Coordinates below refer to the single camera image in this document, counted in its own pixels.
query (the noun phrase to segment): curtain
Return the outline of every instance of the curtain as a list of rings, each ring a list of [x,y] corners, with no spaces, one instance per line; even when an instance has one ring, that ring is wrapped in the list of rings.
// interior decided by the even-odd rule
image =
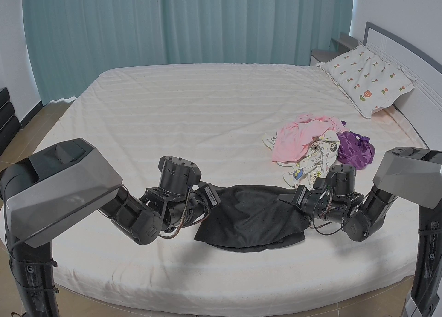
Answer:
[[[349,32],[353,0],[23,0],[43,103],[103,71],[173,63],[308,65]]]

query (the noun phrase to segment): floral pillow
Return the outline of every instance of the floral pillow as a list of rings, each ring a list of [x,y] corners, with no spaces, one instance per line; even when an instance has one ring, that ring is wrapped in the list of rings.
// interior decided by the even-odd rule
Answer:
[[[391,106],[414,86],[399,66],[382,60],[364,45],[320,66],[365,118]]]

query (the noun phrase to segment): white headboard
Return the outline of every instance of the white headboard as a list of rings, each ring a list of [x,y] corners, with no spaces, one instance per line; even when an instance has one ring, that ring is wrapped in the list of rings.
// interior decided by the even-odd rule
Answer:
[[[394,103],[428,148],[442,150],[442,65],[417,47],[368,22],[364,45],[416,78],[415,88]]]

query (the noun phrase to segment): bed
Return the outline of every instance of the bed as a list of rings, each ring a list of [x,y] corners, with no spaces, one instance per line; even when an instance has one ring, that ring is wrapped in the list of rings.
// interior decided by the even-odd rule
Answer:
[[[421,58],[416,54],[420,51],[395,41],[394,35],[374,25],[367,27],[364,43],[378,47],[385,58],[394,56],[401,65],[408,53],[415,60]],[[433,79],[424,78],[433,72],[429,72],[430,63],[423,63],[421,69],[410,65],[415,66],[408,64],[407,71],[418,82],[433,82],[435,88]],[[437,74],[439,86],[440,73],[442,68]],[[371,138],[376,148],[373,164],[356,177],[357,191],[367,193],[385,151],[395,146],[424,147],[423,140],[432,148],[442,148],[422,121],[428,107],[442,112],[442,102],[427,102],[420,110],[410,111],[409,105],[416,102],[413,98],[427,97],[416,89],[406,100],[399,100],[397,108],[364,119],[317,67],[119,68],[102,73],[37,150],[84,138],[119,172],[135,197],[146,187],[158,185],[157,164],[163,155],[194,161],[202,180],[217,186],[287,187],[282,178],[286,170],[271,162],[261,136],[299,113],[312,112],[336,116],[352,131]],[[442,91],[433,90],[433,99],[440,100],[438,95]],[[417,210],[416,204],[398,199],[383,228],[362,243],[352,242],[344,232],[323,237],[307,229],[306,240],[299,244],[247,254],[194,241],[195,226],[173,240],[158,238],[138,246],[95,212],[53,241],[53,257],[58,262],[55,283],[108,303],[179,314],[245,317],[309,310],[412,275]]]

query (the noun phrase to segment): pink shirt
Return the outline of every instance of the pink shirt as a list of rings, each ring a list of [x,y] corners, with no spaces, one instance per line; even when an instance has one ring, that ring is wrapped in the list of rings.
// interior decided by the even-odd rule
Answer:
[[[278,132],[272,161],[298,162],[306,155],[310,143],[328,129],[337,134],[348,131],[336,117],[316,117],[306,113],[299,115]]]

